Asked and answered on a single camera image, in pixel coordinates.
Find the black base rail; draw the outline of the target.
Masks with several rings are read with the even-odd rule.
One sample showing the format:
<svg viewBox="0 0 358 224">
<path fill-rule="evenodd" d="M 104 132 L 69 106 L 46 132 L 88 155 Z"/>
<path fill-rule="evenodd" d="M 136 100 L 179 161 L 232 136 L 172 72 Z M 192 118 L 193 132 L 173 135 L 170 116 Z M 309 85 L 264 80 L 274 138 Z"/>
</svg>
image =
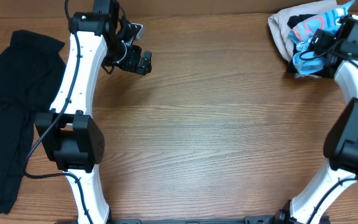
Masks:
<svg viewBox="0 0 358 224">
<path fill-rule="evenodd" d="M 108 217 L 110 224 L 270 224 L 274 216 L 246 216 L 241 219 L 193 219 L 193 220 L 139 220 L 122 219 L 113 220 L 111 214 Z"/>
</svg>

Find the folded beige t-shirt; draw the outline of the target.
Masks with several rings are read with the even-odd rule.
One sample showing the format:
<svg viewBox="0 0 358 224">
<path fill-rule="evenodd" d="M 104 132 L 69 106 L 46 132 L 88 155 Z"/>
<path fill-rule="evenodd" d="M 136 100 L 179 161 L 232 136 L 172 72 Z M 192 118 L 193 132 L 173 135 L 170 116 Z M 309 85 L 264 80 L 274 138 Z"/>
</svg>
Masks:
<svg viewBox="0 0 358 224">
<path fill-rule="evenodd" d="M 291 16 L 299 16 L 302 14 L 321 14 L 330 11 L 340 5 L 335 0 L 316 1 L 311 3 L 293 6 L 282 9 L 278 13 L 268 18 L 268 27 L 270 28 L 273 41 L 280 52 L 281 56 L 289 63 L 293 56 L 293 43 L 288 38 L 290 31 L 287 22 Z M 303 58 L 302 60 L 313 60 L 316 58 Z"/>
</svg>

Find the folded black t-shirt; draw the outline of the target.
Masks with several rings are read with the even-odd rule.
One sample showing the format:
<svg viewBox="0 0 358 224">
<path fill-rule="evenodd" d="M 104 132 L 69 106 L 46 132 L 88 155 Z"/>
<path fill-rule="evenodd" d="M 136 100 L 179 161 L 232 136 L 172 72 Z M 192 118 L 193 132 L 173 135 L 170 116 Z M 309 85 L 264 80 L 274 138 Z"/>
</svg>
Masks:
<svg viewBox="0 0 358 224">
<path fill-rule="evenodd" d="M 310 18 L 312 16 L 316 16 L 316 15 L 302 14 L 302 15 L 299 15 L 299 16 L 291 16 L 289 18 L 288 22 L 287 22 L 287 25 L 289 26 L 289 28 L 291 30 L 292 28 L 294 28 L 297 25 L 297 23 L 299 23 L 301 21 L 304 21 L 305 19 Z M 293 43 L 293 46 L 294 46 L 294 49 L 293 49 L 293 54 L 294 54 L 294 53 L 296 53 L 296 47 L 295 47 L 294 43 Z M 324 77 L 324 78 L 329 78 L 330 77 L 329 69 L 326 66 L 324 66 L 322 72 L 318 72 L 318 73 L 316 73 L 316 75 L 301 76 L 301 75 L 298 75 L 298 74 L 295 74 L 295 73 L 294 73 L 294 75 L 296 77 Z"/>
</svg>

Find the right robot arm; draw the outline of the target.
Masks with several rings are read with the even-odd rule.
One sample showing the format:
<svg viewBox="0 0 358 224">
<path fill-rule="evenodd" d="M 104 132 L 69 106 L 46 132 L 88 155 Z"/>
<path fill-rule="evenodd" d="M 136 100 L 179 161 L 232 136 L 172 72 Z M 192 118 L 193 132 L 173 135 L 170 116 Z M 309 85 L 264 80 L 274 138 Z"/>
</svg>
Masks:
<svg viewBox="0 0 358 224">
<path fill-rule="evenodd" d="M 266 223 L 329 223 L 325 211 L 358 182 L 358 27 L 344 24 L 335 34 L 318 29 L 311 48 L 326 58 L 346 108 L 326 136 L 322 168 Z"/>
</svg>

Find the black t-shirt on left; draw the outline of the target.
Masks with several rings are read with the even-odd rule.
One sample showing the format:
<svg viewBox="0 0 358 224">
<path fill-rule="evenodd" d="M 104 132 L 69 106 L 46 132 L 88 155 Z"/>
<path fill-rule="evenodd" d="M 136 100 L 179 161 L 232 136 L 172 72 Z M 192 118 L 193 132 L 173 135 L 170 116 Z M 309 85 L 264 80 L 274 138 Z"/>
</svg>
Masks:
<svg viewBox="0 0 358 224">
<path fill-rule="evenodd" d="M 65 71 L 64 42 L 27 30 L 0 54 L 0 213 L 13 207 L 34 138 L 37 113 L 55 99 Z"/>
</svg>

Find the light blue t-shirt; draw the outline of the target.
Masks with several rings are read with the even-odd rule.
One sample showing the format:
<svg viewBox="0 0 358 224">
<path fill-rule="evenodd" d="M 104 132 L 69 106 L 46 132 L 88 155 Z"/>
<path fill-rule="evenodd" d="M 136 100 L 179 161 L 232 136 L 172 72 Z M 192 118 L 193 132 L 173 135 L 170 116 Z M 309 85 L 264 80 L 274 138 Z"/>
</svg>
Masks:
<svg viewBox="0 0 358 224">
<path fill-rule="evenodd" d="M 349 1 L 343 5 L 340 5 L 330 11 L 326 11 L 316 16 L 305 19 L 297 23 L 288 34 L 288 38 L 294 43 L 296 47 L 296 53 L 294 53 L 290 64 L 287 67 L 287 72 L 295 73 L 301 76 L 316 75 L 318 72 L 322 72 L 324 68 L 324 60 L 320 57 L 314 60 L 302 60 L 303 58 L 316 57 L 317 54 L 313 51 L 308 51 L 308 47 L 311 44 L 312 37 L 315 35 L 318 29 L 328 32 L 329 34 L 335 34 L 341 24 L 339 20 L 342 16 L 346 16 L 349 13 L 349 9 L 354 4 L 354 1 Z"/>
</svg>

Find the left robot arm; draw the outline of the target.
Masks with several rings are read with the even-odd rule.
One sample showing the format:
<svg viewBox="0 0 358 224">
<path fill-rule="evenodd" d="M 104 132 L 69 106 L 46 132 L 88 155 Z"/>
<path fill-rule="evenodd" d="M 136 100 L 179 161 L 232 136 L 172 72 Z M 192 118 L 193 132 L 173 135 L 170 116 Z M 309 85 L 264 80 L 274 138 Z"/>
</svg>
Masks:
<svg viewBox="0 0 358 224">
<path fill-rule="evenodd" d="M 77 12 L 71 20 L 70 53 L 58 93 L 35 127 L 48 159 L 66 177 L 78 210 L 77 223 L 112 223 L 104 198 L 99 165 L 104 135 L 93 119 L 93 98 L 101 69 L 146 75 L 152 54 L 134 45 L 142 24 L 125 16 Z"/>
</svg>

